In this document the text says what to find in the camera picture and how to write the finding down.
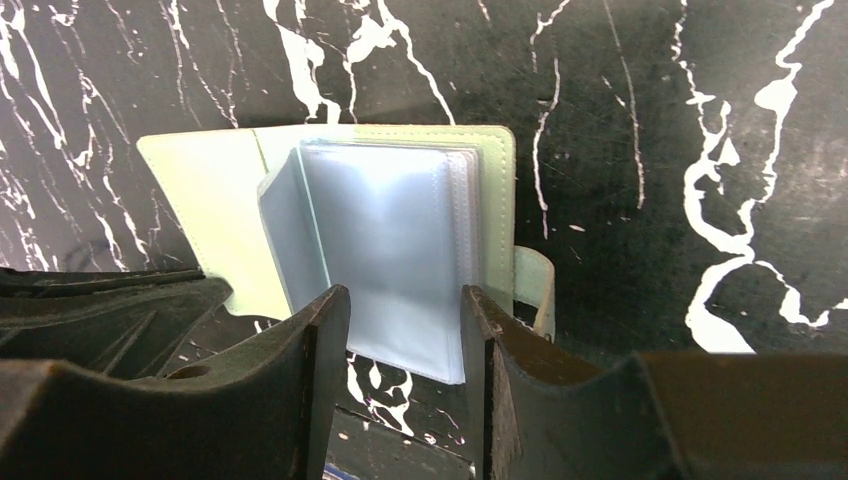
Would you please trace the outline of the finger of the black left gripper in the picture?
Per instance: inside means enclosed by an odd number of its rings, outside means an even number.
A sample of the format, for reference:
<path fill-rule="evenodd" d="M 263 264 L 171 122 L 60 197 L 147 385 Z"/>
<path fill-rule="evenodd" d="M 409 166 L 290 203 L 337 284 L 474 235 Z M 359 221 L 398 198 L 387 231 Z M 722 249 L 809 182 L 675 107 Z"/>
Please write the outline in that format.
<path fill-rule="evenodd" d="M 1 270 L 1 357 L 65 360 L 121 380 L 159 376 L 231 296 L 198 270 Z"/>

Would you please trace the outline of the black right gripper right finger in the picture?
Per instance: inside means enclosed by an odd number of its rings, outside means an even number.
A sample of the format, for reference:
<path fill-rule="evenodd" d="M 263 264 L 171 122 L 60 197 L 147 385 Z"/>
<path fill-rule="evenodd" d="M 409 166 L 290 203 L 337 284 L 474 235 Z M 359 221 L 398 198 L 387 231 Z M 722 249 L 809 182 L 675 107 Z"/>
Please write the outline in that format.
<path fill-rule="evenodd" d="M 843 479 L 847 359 L 636 353 L 602 370 L 461 292 L 480 479 Z"/>

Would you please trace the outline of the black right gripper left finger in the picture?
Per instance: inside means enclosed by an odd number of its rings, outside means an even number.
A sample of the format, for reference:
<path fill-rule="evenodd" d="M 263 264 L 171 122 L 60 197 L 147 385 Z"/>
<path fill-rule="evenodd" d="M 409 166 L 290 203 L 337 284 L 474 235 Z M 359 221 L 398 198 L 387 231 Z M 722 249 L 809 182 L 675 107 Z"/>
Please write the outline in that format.
<path fill-rule="evenodd" d="M 5 479 L 319 479 L 346 369 L 349 291 L 163 378 L 1 365 Z"/>

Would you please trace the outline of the green card holder wallet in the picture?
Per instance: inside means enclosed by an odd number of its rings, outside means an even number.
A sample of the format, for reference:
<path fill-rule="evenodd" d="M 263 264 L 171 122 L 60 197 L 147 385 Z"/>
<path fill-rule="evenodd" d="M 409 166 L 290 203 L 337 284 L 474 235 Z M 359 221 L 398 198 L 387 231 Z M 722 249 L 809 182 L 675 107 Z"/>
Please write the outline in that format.
<path fill-rule="evenodd" d="M 506 127 L 289 125 L 137 147 L 232 315 L 283 320 L 340 284 L 350 351 L 447 384 L 465 379 L 464 285 L 533 306 L 533 331 L 554 336 L 554 266 L 514 240 Z"/>

